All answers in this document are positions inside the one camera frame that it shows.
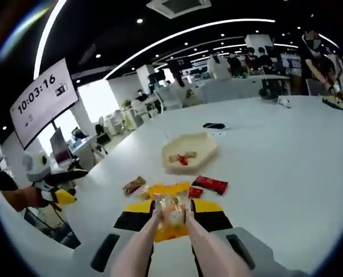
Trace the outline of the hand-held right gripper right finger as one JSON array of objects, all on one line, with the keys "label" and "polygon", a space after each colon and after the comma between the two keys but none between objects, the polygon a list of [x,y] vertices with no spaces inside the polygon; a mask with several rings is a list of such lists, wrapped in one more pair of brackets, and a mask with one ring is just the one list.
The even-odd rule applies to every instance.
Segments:
[{"label": "hand-held right gripper right finger", "polygon": [[190,241],[199,276],[276,275],[273,251],[211,201],[191,200]]}]

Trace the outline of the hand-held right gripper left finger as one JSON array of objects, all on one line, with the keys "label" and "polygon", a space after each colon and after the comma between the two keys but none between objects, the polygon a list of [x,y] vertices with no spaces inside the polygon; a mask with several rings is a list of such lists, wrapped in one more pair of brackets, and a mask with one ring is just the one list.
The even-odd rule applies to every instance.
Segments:
[{"label": "hand-held right gripper left finger", "polygon": [[148,276],[157,231],[154,202],[124,210],[113,228],[74,250],[76,276]]}]

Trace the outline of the person's left hand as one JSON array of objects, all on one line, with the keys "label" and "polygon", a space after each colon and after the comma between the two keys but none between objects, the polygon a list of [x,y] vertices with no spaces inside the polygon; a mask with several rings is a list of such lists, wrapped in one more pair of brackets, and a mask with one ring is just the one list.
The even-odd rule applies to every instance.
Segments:
[{"label": "person's left hand", "polygon": [[25,199],[27,207],[44,208],[49,202],[42,196],[42,191],[34,186],[25,188]]}]

